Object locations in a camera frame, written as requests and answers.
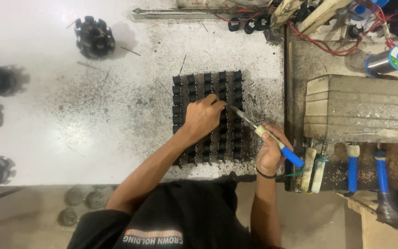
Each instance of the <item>black t-shirt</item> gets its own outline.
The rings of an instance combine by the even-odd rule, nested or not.
[[[257,248],[236,218],[235,188],[235,182],[159,184],[133,216],[116,210],[83,215],[67,248]]]

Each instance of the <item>blue soldering iron handle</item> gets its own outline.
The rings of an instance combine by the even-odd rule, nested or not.
[[[294,154],[290,149],[288,149],[286,146],[281,149],[282,154],[290,160],[296,167],[300,168],[303,166],[304,162],[302,159],[300,159],[296,154]]]
[[[348,190],[357,192],[357,157],[348,157]]]
[[[377,167],[380,192],[389,193],[388,173],[386,172],[386,152],[384,150],[377,150],[375,153],[375,165]]]
[[[296,167],[300,168],[304,164],[304,162],[296,156],[290,149],[288,149],[277,137],[275,137],[270,131],[268,131],[263,125],[259,125],[256,130],[256,134],[262,137],[263,133],[268,133],[274,140],[276,140],[277,146],[280,148],[282,154],[290,160]]]

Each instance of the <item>wristband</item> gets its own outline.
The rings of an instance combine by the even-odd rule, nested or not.
[[[274,179],[276,178],[277,174],[273,175],[273,176],[268,176],[268,175],[264,175],[262,172],[260,172],[257,167],[256,167],[256,171],[263,177],[267,178],[267,179]]]

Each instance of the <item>worker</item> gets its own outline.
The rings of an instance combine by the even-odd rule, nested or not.
[[[251,234],[236,218],[234,180],[159,183],[186,148],[219,125],[224,108],[215,94],[190,103],[185,124],[118,186],[104,210],[80,218],[67,248],[280,248],[272,176],[285,158],[267,133],[256,158]],[[264,125],[292,150],[278,126]]]

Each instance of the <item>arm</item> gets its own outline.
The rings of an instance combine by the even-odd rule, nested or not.
[[[274,134],[291,151],[290,142],[282,129],[273,124],[264,124],[268,131]],[[262,136],[263,146],[256,158],[256,167],[264,175],[273,176],[277,168],[284,163],[275,140],[267,133]],[[276,181],[257,173],[256,193],[251,208],[251,234],[261,248],[280,248],[280,223],[276,204]]]
[[[187,106],[185,124],[119,185],[107,201],[105,209],[133,214],[148,193],[158,185],[176,158],[218,126],[219,116],[224,108],[225,102],[219,101],[216,94],[190,103]]]

